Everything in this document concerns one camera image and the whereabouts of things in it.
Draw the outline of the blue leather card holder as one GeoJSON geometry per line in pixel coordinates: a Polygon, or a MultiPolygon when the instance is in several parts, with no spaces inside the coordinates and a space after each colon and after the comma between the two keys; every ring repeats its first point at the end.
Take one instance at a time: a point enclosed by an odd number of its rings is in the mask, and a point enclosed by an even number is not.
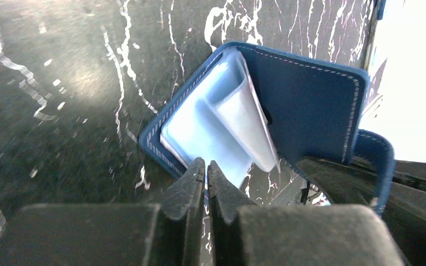
{"type": "Polygon", "coordinates": [[[369,89],[358,68],[244,42],[219,46],[140,134],[140,147],[175,178],[193,160],[216,161],[240,187],[252,165],[306,156],[376,169],[370,206],[382,214],[395,162],[392,145],[359,128],[369,89]]]}

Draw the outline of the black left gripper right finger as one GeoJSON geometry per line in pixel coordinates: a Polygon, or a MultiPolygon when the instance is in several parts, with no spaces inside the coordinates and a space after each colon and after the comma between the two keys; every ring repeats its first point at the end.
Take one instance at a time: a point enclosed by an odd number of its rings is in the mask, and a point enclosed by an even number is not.
{"type": "Polygon", "coordinates": [[[245,265],[238,210],[257,203],[235,187],[216,161],[207,168],[208,197],[216,265],[245,265]]]}

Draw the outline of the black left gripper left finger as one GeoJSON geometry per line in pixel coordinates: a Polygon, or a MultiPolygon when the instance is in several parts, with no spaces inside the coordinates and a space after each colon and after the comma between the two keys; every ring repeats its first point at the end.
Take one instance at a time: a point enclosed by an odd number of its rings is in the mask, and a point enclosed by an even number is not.
{"type": "Polygon", "coordinates": [[[186,172],[157,199],[158,217],[151,265],[198,265],[204,207],[205,161],[194,159],[186,172]]]}

